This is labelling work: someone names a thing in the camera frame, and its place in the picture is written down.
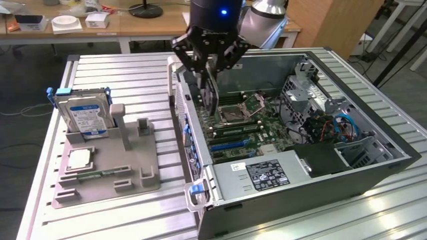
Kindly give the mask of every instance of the black lamp base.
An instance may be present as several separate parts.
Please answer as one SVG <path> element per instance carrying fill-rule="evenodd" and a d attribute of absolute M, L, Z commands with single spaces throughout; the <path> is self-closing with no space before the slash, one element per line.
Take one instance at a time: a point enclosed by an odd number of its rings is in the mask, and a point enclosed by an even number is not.
<path fill-rule="evenodd" d="M 130 7 L 130 9 L 134 9 L 134 10 L 130 10 L 129 12 L 135 17 L 143 18 L 143 19 L 154 19 L 154 18 L 158 18 L 163 15 L 162 7 L 153 5 L 153 4 L 147 4 L 147 9 L 145 8 L 143 4 L 133 5 Z"/>

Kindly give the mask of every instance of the blue pcie slot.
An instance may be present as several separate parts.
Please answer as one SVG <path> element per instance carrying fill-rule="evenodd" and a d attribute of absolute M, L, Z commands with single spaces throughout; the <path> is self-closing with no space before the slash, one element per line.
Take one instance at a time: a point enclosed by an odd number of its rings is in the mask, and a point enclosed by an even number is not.
<path fill-rule="evenodd" d="M 227 149 L 242 148 L 249 144 L 249 142 L 250 142 L 250 140 L 247 139 L 241 142 L 234 142 L 234 143 L 229 143 L 229 144 L 219 145 L 219 146 L 211 146 L 211 152 L 227 150 Z"/>

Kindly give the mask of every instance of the power supply label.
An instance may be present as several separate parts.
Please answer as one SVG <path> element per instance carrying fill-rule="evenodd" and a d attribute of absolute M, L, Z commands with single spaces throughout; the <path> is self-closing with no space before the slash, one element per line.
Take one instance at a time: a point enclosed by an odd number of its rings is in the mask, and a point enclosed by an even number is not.
<path fill-rule="evenodd" d="M 246 170 L 259 192 L 290 184 L 278 159 L 246 165 Z"/>

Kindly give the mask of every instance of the aluminum table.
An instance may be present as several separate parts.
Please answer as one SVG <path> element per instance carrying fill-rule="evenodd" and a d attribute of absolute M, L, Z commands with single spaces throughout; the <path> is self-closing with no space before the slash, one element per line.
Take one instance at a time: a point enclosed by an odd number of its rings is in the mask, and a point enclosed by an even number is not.
<path fill-rule="evenodd" d="M 363 195 L 234 232 L 221 239 L 427 239 L 427 131 L 377 90 L 342 58 L 323 48 L 313 51 L 379 116 L 422 154 L 402 173 Z M 155 125 L 162 188 L 54 209 L 54 184 L 66 141 L 66 123 L 54 111 L 18 239 L 197 239 L 195 215 L 183 193 L 185 173 L 167 95 L 167 57 L 173 53 L 71 56 L 60 87 L 110 87 L 114 103 L 126 104 L 126 121 L 149 117 Z M 333 97 L 341 92 L 325 75 Z"/>

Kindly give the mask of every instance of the motherboard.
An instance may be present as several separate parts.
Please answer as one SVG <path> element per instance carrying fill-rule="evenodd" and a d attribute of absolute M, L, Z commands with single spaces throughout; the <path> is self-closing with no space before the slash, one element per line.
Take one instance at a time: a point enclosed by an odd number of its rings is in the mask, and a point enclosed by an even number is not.
<path fill-rule="evenodd" d="M 203 135 L 215 164 L 279 153 L 295 144 L 279 118 L 274 97 L 263 92 L 222 96 L 215 114 L 197 103 Z"/>

